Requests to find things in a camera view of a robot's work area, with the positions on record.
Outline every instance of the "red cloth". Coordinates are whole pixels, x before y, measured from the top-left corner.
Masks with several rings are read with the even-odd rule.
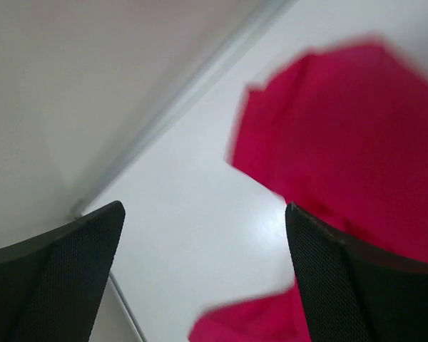
[[[428,262],[428,81],[379,43],[309,52],[250,91],[233,165],[333,227]],[[294,286],[206,314],[190,340],[310,337]]]

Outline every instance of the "cloth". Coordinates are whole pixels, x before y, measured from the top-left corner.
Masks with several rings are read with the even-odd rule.
[[[428,262],[428,81],[381,43],[309,51],[251,89],[233,166],[337,229]],[[310,341],[297,285],[207,313],[190,340]]]

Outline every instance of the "pink fabric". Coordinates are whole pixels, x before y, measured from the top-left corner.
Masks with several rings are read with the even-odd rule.
[[[379,43],[309,52],[251,90],[233,165],[333,227],[428,262],[428,81]],[[190,340],[310,337],[294,286],[207,313]]]

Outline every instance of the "red garment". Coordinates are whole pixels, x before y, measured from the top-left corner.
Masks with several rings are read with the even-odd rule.
[[[310,52],[250,91],[233,165],[333,227],[428,262],[428,81],[380,44]],[[310,337],[294,286],[208,313],[190,340]]]

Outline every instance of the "gray floor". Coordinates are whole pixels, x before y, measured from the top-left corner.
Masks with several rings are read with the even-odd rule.
[[[116,298],[111,281],[105,293],[93,326],[90,342],[139,342],[121,305]]]

